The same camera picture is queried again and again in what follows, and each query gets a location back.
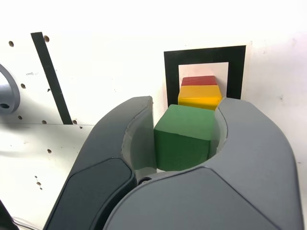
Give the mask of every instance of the circular hole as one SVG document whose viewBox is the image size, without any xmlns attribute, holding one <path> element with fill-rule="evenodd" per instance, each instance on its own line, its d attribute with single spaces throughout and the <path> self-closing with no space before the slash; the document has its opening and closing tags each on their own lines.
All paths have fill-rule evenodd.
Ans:
<svg viewBox="0 0 307 230">
<path fill-rule="evenodd" d="M 8 109 L 10 106 L 8 104 L 2 103 L 0 104 L 0 107 L 3 109 Z"/>
<path fill-rule="evenodd" d="M 150 177 L 145 176 L 145 177 L 143 177 L 143 178 L 141 178 L 141 179 L 139 180 L 138 185 L 141 185 L 141 184 L 143 184 L 143 183 L 146 183 L 147 181 L 150 181 L 150 180 L 151 180 Z"/>
<path fill-rule="evenodd" d="M 50 39 L 49 39 L 49 37 L 47 35 L 44 35 L 44 40 L 45 40 L 45 42 L 49 42 L 50 41 Z"/>
</svg>

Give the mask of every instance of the cable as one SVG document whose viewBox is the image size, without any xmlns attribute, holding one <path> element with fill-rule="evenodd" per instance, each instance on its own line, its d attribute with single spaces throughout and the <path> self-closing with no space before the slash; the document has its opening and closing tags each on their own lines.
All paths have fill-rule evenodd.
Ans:
<svg viewBox="0 0 307 230">
<path fill-rule="evenodd" d="M 21 221 L 19 221 L 19 220 L 16 220 L 16 219 L 14 219 L 14 218 L 12 218 L 12 220 L 13 220 L 13 223 L 14 223 L 15 225 L 20 226 L 20 227 L 23 227 L 23 228 L 25 228 L 25 229 L 29 229 L 29 230 L 40 230 L 40 229 L 37 229 L 37 228 L 35 228 L 35 227 L 33 227 L 33 226 L 30 226 L 30 225 L 28 225 L 28 224 L 26 224 L 26 223 L 23 223 L 23 222 L 21 222 Z"/>
</svg>

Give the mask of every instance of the stacked blocks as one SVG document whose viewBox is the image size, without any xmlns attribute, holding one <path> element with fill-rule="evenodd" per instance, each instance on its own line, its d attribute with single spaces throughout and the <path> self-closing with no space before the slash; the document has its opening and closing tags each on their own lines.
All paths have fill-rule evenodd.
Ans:
<svg viewBox="0 0 307 230">
<path fill-rule="evenodd" d="M 178 171 L 208 159 L 214 111 L 171 105 L 154 128 L 157 167 Z"/>
<path fill-rule="evenodd" d="M 215 76 L 183 78 L 178 104 L 215 110 L 222 100 Z"/>
</svg>

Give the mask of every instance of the gray plastic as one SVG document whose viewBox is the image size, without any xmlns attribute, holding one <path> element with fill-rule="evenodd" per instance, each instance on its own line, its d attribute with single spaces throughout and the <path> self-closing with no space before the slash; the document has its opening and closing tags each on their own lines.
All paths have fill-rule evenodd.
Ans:
<svg viewBox="0 0 307 230">
<path fill-rule="evenodd" d="M 215 118 L 213 157 L 132 190 L 105 230 L 303 229 L 295 159 L 282 131 L 236 99 L 223 100 Z"/>
<path fill-rule="evenodd" d="M 115 205 L 137 186 L 133 169 L 144 176 L 156 172 L 152 105 L 151 97 L 132 98 L 95 125 L 45 230 L 102 229 Z"/>
<path fill-rule="evenodd" d="M 225 99 L 215 111 L 227 137 L 204 163 L 281 229 L 303 229 L 295 158 L 277 125 L 251 103 Z"/>
<path fill-rule="evenodd" d="M 105 230 L 275 230 L 212 170 L 147 182 L 115 208 Z"/>
</svg>

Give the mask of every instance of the red block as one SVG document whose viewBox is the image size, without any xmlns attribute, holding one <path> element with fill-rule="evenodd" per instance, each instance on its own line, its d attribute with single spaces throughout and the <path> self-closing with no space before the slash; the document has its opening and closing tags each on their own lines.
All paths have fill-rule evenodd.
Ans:
<svg viewBox="0 0 307 230">
<path fill-rule="evenodd" d="M 215 76 L 186 77 L 182 79 L 181 86 L 184 85 L 217 85 Z"/>
</svg>

